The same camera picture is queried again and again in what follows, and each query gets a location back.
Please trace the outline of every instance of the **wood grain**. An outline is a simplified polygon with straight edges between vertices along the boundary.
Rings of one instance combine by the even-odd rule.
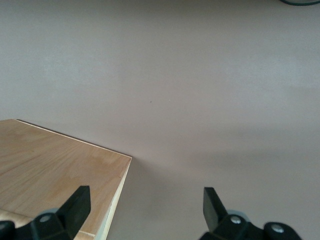
[[[13,221],[16,228],[28,224],[32,218],[0,209],[0,221]]]
[[[0,121],[0,209],[34,218],[89,185],[91,213],[81,231],[96,235],[106,228],[131,159],[17,120]]]

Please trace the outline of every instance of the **light wood surface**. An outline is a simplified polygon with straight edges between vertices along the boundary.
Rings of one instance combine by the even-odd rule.
[[[0,209],[0,221],[5,220],[13,221],[15,227],[19,228],[29,223],[32,218]]]
[[[131,159],[18,120],[0,121],[1,214],[29,220],[89,185],[91,213],[76,238],[104,240]]]

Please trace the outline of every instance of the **black plastic bracket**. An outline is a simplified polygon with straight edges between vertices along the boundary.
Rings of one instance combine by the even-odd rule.
[[[302,240],[290,226],[268,222],[263,229],[242,216],[228,214],[213,187],[205,187],[203,214],[209,231],[200,240]]]
[[[90,187],[80,186],[56,213],[41,214],[19,228],[0,221],[0,240],[73,240],[90,211]]]

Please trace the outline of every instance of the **gray floor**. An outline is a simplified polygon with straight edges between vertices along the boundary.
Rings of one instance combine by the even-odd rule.
[[[320,236],[320,4],[0,1],[0,119],[134,157],[109,240],[196,240],[203,187]]]

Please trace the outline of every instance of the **metal screw head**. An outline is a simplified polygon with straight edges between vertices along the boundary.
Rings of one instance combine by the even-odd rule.
[[[50,219],[50,215],[44,215],[43,217],[40,218],[40,223],[44,223]]]
[[[232,216],[231,217],[231,222],[233,222],[234,224],[240,224],[241,223],[241,219],[238,216]]]
[[[271,228],[273,231],[279,233],[279,234],[282,234],[285,230],[278,224],[272,224],[271,225]]]

